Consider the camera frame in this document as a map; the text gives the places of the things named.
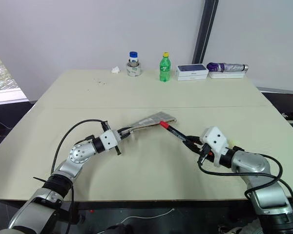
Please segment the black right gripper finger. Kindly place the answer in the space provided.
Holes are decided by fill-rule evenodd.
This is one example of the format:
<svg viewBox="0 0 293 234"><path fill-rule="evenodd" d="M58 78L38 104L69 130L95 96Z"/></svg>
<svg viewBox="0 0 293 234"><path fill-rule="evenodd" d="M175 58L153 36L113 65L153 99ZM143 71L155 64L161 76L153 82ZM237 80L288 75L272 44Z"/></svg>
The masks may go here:
<svg viewBox="0 0 293 234"><path fill-rule="evenodd" d="M198 136L186 136L186 138L188 141L190 141L192 143L202 145L202 142Z"/></svg>
<svg viewBox="0 0 293 234"><path fill-rule="evenodd" d="M192 152L194 152L194 153L196 153L196 154L200 154L200 150L201 150L201 148L200 147L198 147L198 145L199 146L201 146L202 145L202 143L200 142L200 141L195 141L195 142L193 142L193 141L183 141L183 144L188 148L188 149L190 149Z"/></svg>

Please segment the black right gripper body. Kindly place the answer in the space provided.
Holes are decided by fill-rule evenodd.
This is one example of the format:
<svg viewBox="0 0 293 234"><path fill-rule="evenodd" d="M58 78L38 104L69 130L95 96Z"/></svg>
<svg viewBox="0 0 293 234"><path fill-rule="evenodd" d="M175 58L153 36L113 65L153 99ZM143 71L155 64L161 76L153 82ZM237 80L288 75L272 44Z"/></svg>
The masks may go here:
<svg viewBox="0 0 293 234"><path fill-rule="evenodd" d="M214 162L214 153L212 152L211 147L207 143L205 143L199 151L199 165L202 165L205 160L212 163Z"/></svg>

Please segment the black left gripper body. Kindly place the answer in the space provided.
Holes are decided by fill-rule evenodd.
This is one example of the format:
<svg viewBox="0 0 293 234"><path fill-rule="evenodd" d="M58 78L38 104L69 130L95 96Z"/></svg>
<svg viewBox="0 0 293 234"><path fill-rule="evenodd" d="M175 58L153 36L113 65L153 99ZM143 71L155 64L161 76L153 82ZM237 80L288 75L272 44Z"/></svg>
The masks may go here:
<svg viewBox="0 0 293 234"><path fill-rule="evenodd" d="M118 133L117 130L114 130L114 131L113 131L113 134L114 134L115 139L116 139L116 146L115 146L114 148L115 148L115 150L116 150L116 152L117 152L117 155L119 156L119 155L121 155L122 153L121 153L121 151L120 151L120 149L119 149L119 147L118 147L118 144L119 144L120 141L122 141L122 136Z"/></svg>

